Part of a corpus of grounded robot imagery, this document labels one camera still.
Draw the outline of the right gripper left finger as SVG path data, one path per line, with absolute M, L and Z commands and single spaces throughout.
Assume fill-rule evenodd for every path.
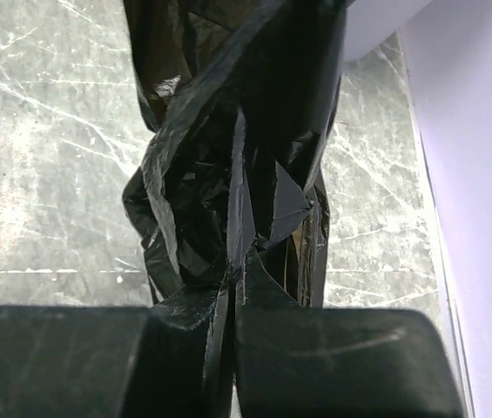
M 232 289 L 154 307 L 0 305 L 0 417 L 227 417 Z

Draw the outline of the grey plastic trash bin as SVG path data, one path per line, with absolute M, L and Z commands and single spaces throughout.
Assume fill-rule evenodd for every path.
M 431 0 L 348 1 L 343 58 L 353 62 L 372 51 Z

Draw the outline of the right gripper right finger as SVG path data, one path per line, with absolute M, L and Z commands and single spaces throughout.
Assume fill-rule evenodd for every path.
M 302 307 L 254 249 L 236 286 L 245 417 L 460 417 L 441 337 L 423 313 Z

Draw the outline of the black trash bag roll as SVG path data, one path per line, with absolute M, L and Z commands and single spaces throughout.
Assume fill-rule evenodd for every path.
M 321 160 L 337 110 L 344 1 L 127 1 L 153 136 L 122 199 L 154 302 L 236 278 L 254 253 L 304 307 L 323 302 Z

